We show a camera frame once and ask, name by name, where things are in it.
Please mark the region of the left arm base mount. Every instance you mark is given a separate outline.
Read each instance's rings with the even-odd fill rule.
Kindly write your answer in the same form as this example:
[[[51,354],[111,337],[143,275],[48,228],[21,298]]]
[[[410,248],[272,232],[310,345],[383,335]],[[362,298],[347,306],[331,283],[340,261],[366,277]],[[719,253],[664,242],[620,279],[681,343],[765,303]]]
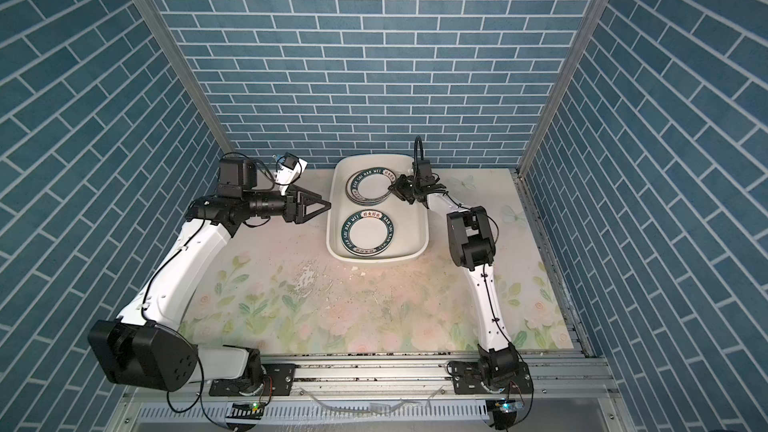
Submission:
[[[237,379],[214,380],[212,397],[269,398],[289,396],[293,387],[296,365],[276,363],[261,365],[257,372],[246,371]]]

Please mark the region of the white plastic bin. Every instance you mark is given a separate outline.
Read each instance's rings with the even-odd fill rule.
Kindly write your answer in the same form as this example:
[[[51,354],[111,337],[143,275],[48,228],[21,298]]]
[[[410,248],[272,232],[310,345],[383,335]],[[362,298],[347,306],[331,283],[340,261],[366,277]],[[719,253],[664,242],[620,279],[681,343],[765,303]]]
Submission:
[[[332,208],[326,228],[327,250],[334,258],[353,263],[388,263],[410,260],[425,251],[429,242],[429,227],[427,211],[422,206],[401,201],[391,193],[380,204],[361,206],[350,201],[345,194],[348,179],[360,170],[385,167],[392,170],[397,179],[412,171],[411,163],[412,158],[406,155],[369,154],[344,158],[336,165],[329,197]],[[390,246],[374,257],[353,256],[345,250],[340,238],[343,222],[351,214],[364,209],[375,209],[387,214],[395,227]]]

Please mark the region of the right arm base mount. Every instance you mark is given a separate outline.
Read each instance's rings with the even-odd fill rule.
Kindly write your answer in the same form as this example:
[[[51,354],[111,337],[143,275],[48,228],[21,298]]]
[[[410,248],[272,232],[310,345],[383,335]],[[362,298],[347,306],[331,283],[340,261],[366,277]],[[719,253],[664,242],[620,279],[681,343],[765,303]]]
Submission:
[[[525,362],[507,372],[493,371],[480,362],[449,361],[444,369],[457,395],[530,395],[535,391]]]

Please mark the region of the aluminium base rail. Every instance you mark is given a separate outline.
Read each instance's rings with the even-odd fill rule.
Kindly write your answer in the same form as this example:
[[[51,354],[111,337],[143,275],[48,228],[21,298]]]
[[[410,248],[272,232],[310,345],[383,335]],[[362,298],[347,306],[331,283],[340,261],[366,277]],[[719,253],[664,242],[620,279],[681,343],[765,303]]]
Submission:
[[[487,385],[468,353],[264,357],[279,399],[417,399],[502,397],[607,399],[620,395],[607,361],[575,352],[525,354],[518,371]]]

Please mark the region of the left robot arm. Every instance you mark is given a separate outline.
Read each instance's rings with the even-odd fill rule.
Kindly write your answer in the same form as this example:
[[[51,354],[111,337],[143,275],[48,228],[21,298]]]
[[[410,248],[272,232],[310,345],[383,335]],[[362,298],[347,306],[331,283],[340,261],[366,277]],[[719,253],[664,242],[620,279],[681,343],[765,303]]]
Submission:
[[[223,381],[238,395],[260,393],[266,381],[256,349],[199,347],[180,331],[208,267],[252,218],[303,224],[331,208],[297,185],[305,160],[286,153],[275,172],[255,158],[227,153],[213,194],[193,200],[172,250],[137,296],[111,320],[98,320],[88,343],[113,384],[174,392],[190,382]]]

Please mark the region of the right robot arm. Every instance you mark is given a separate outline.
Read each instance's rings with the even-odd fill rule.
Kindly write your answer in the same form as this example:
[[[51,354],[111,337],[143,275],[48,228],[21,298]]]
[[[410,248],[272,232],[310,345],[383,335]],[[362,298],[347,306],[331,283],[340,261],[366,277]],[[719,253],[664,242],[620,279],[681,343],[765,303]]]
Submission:
[[[501,315],[495,290],[496,236],[492,220],[482,206],[469,207],[453,199],[433,173],[430,161],[415,158],[412,172],[400,175],[390,191],[409,204],[419,203],[446,219],[452,262],[461,268],[474,294],[479,360],[477,370],[484,388],[520,395],[535,389],[528,364],[513,344]]]

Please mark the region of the green rim plate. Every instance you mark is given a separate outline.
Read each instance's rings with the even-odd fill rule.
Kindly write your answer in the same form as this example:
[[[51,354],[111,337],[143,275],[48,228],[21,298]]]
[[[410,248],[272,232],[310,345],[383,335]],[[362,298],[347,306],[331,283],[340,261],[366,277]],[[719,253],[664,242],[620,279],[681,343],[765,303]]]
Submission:
[[[345,186],[345,194],[353,203],[373,206],[385,201],[396,180],[395,173],[385,167],[371,167],[351,176]]]
[[[375,209],[364,209],[351,214],[341,227],[343,247],[353,256],[374,257],[392,243],[395,227],[392,219]]]

